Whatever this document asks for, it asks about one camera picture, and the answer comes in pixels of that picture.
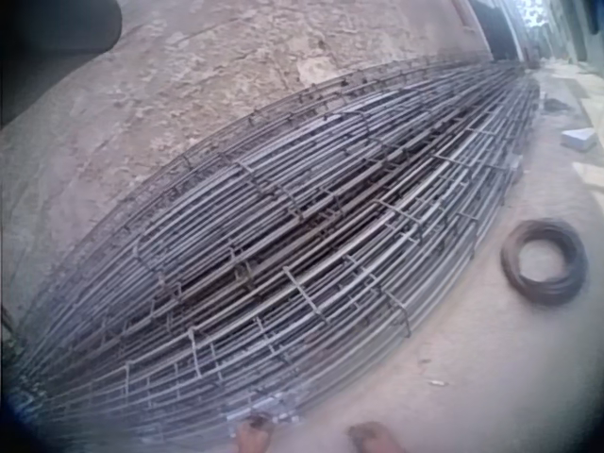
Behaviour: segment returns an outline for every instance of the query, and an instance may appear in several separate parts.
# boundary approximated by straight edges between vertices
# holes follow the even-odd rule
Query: stone wall
[[[124,0],[116,46],[2,131],[13,315],[121,198],[220,127],[357,68],[486,50],[460,3],[469,26],[450,0]]]

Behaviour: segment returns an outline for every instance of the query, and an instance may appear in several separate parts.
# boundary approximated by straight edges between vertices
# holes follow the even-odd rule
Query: coil of wire
[[[562,252],[565,270],[561,276],[537,281],[521,272],[520,252],[530,241],[550,241]],[[578,233],[556,219],[528,220],[512,232],[501,249],[501,264],[508,281],[521,295],[536,304],[553,306],[569,302],[587,277],[585,248]]]

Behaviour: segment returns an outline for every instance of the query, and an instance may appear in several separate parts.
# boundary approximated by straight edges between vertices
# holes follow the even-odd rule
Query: person's foot
[[[348,430],[358,453],[407,453],[392,433],[378,422],[362,423]]]
[[[253,414],[237,427],[235,439],[239,453],[266,453],[275,425],[264,414]]]

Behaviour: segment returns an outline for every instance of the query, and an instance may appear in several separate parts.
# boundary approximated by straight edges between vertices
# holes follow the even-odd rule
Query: white block
[[[596,131],[592,127],[565,130],[562,133],[562,144],[577,151],[587,151],[596,144]]]

